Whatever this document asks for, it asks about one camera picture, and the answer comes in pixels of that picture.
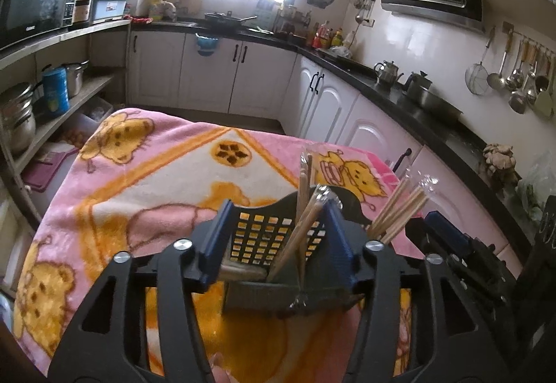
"countertop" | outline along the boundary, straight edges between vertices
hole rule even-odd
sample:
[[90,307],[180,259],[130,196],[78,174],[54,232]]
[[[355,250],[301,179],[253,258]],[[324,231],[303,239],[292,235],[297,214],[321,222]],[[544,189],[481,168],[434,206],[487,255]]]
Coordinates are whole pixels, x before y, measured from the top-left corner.
[[352,70],[344,70],[337,64],[324,59],[316,51],[296,46],[283,40],[247,30],[223,31],[191,23],[152,22],[151,24],[132,25],[135,31],[168,31],[202,33],[261,43],[297,52],[316,64],[332,72],[352,87],[356,88],[369,101],[394,119],[421,144],[430,148],[465,183],[473,195],[489,212],[522,264],[525,263],[537,229],[521,206],[521,201],[511,187],[494,192],[490,182],[479,170],[483,161],[485,142],[461,123],[447,127],[433,116],[423,111],[408,99],[397,84],[391,89],[379,85],[376,78]]

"wooden shelf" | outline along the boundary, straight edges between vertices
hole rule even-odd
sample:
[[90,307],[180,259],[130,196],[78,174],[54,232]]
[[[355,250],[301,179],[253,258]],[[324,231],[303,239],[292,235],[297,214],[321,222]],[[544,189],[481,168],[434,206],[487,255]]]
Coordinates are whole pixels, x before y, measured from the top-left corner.
[[91,99],[96,93],[101,91],[109,82],[124,73],[123,68],[112,68],[110,73],[102,74],[99,76],[88,76],[85,73],[83,80],[83,87],[79,94],[69,100],[69,110],[59,117],[54,119],[45,116],[37,116],[37,131],[29,148],[18,157],[14,157],[15,170],[21,173],[25,166],[31,161],[33,156],[37,153],[38,149],[48,140],[52,134],[68,119],[74,112],[77,111],[85,102]]
[[94,32],[105,31],[114,27],[127,26],[127,24],[130,23],[130,19],[119,19],[106,23],[95,24],[94,26],[84,27],[83,29],[77,29],[74,31],[65,31],[62,33],[54,34],[45,33],[43,35],[39,35],[38,37],[29,38],[19,44],[14,44],[8,49],[0,52],[0,70],[6,68],[6,66],[9,66],[14,62],[17,62],[23,57],[34,54],[41,49],[47,48],[62,41],[71,40],[72,38],[81,37],[83,35],[88,35]]

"cartoon bear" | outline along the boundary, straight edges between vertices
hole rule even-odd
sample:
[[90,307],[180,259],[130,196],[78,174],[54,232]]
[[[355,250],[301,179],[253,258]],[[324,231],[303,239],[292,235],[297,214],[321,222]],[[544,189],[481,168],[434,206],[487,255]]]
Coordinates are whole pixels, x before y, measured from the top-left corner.
[[93,159],[103,156],[114,164],[128,164],[133,153],[140,148],[155,129],[150,118],[129,118],[120,112],[105,119],[98,131],[81,149],[79,156],[87,162],[87,172],[93,173]]
[[65,264],[37,262],[39,248],[50,237],[33,242],[21,273],[13,313],[13,333],[21,339],[25,328],[52,358],[62,337],[66,295],[73,289],[73,269]]
[[319,184],[345,187],[350,190],[360,202],[365,196],[385,197],[386,192],[371,169],[361,161],[344,161],[340,156],[342,151],[329,151],[326,155],[319,154],[319,165],[316,167],[316,181]]

